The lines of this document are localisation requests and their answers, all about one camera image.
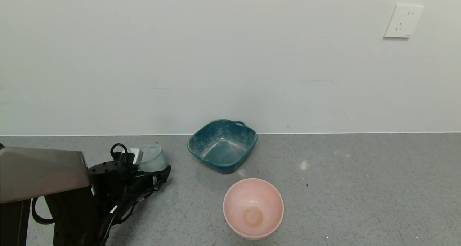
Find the dust spot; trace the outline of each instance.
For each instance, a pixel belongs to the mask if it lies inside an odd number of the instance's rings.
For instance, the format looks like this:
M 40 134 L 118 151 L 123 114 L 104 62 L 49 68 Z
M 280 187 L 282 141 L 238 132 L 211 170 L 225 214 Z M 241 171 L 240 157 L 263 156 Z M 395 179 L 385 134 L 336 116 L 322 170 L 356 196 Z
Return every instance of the dust spot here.
M 336 151 L 334 151 L 333 154 L 337 155 L 337 156 L 340 156 L 343 159 L 349 159 L 349 158 L 352 157 L 349 153 L 345 153 L 345 152 L 340 151 L 338 149 Z
M 306 169 L 309 169 L 310 168 L 310 165 L 308 164 L 308 161 L 307 160 L 304 160 L 303 162 L 301 162 L 301 164 L 299 165 L 299 168 L 301 170 L 306 170 Z

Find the pink plastic bowl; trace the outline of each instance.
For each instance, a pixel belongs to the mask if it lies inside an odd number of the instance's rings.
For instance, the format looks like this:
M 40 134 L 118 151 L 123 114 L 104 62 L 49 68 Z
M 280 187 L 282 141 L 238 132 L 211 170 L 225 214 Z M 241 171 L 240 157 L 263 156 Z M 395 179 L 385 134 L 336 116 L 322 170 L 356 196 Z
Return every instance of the pink plastic bowl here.
M 258 240 L 273 233 L 283 218 L 283 200 L 278 190 L 260 179 L 241 180 L 226 193 L 224 218 L 240 236 Z

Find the electrical socket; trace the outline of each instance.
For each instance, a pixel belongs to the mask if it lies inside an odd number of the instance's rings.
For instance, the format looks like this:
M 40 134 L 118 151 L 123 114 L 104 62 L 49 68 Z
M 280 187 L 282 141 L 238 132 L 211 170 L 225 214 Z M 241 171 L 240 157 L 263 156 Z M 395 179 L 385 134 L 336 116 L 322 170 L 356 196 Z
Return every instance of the electrical socket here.
M 423 6 L 395 6 L 384 37 L 410 38 L 423 10 Z

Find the teal plastic basin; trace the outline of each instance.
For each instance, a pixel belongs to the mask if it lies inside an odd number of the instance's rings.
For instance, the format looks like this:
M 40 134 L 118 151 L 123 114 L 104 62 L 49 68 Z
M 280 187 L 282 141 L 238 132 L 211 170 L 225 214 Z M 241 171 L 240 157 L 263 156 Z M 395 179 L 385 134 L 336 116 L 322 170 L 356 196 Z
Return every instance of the teal plastic basin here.
M 255 147 L 258 135 L 243 122 L 226 119 L 213 121 L 187 143 L 187 149 L 210 168 L 234 172 Z

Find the black cable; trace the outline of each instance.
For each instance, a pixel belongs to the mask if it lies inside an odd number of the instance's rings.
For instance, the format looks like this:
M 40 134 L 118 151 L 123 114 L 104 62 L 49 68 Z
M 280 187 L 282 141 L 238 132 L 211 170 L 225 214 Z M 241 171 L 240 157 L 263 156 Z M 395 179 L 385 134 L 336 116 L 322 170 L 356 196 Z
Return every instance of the black cable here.
M 39 224 L 44 224 L 44 225 L 48 225 L 48 224 L 52 224 L 54 223 L 54 220 L 51 218 L 51 219 L 45 219 L 45 218 L 42 218 L 40 217 L 38 214 L 37 214 L 37 211 L 35 210 L 35 206 L 37 204 L 37 200 L 38 200 L 38 197 L 34 197 L 32 199 L 32 217 L 33 219 L 39 223 Z
M 115 219 L 115 216 L 117 216 L 118 211 L 120 210 L 119 206 L 122 205 L 124 200 L 125 200 L 126 192 L 127 192 L 127 186 L 125 185 L 125 188 L 124 188 L 122 196 L 120 197 L 120 200 L 118 200 L 118 202 L 114 206 L 114 207 L 117 207 L 117 208 L 112 213 L 109 213 L 109 216 L 106 218 L 106 221 L 101 226 L 102 231 L 104 231 L 105 224 L 107 223 L 107 221 L 110 218 L 109 225 L 107 226 L 106 232 L 104 233 L 104 236 L 102 236 L 102 240 L 99 242 L 100 245 L 105 245 L 105 243 L 106 243 L 106 240 L 107 240 L 107 238 L 109 236 L 109 231 L 111 229 L 112 223 L 113 223 L 113 221 Z
M 111 148 L 111 156 L 112 156 L 112 158 L 114 157 L 114 154 L 115 154 L 114 149 L 115 149 L 115 147 L 117 147 L 117 146 L 122 147 L 123 150 L 125 151 L 125 153 L 126 153 L 126 156 L 125 156 L 125 159 L 126 159 L 126 160 L 125 160 L 125 162 L 126 162 L 126 161 L 128 160 L 129 154 L 128 154 L 128 149 L 127 149 L 126 146 L 123 145 L 123 144 L 114 144 L 114 145 L 112 146 L 112 148 Z M 122 159 L 122 154 L 120 154 L 120 156 L 119 156 L 119 158 L 118 158 L 118 161 L 121 162 L 121 159 Z

